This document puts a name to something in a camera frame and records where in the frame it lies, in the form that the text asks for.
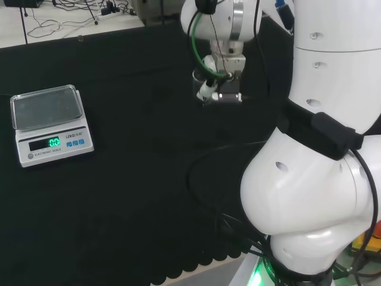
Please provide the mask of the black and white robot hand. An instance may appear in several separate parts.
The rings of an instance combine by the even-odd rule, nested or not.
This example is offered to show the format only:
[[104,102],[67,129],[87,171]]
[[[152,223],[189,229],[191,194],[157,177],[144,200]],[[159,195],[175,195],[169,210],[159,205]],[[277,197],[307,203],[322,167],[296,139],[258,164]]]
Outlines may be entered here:
[[204,105],[240,104],[243,100],[240,83],[246,63],[245,56],[239,54],[222,57],[212,53],[205,56],[203,61],[214,72],[217,71],[217,67],[221,68],[219,72],[223,72],[224,68],[227,68],[230,77],[227,80],[211,80],[195,69],[192,73],[192,87],[196,99]]

